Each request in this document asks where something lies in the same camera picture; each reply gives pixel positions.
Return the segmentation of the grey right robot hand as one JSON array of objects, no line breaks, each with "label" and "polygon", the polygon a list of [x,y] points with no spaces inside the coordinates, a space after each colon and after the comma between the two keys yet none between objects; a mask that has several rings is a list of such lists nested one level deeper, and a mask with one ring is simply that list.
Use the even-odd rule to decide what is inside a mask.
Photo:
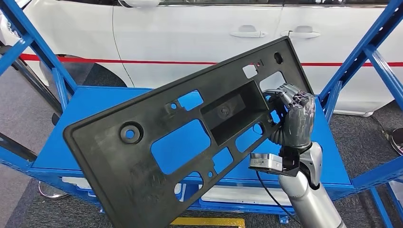
[{"label": "grey right robot hand", "polygon": [[263,91],[270,96],[268,102],[275,105],[280,118],[279,127],[269,140],[277,145],[308,149],[315,118],[315,96],[293,84],[282,84],[277,89]]}]

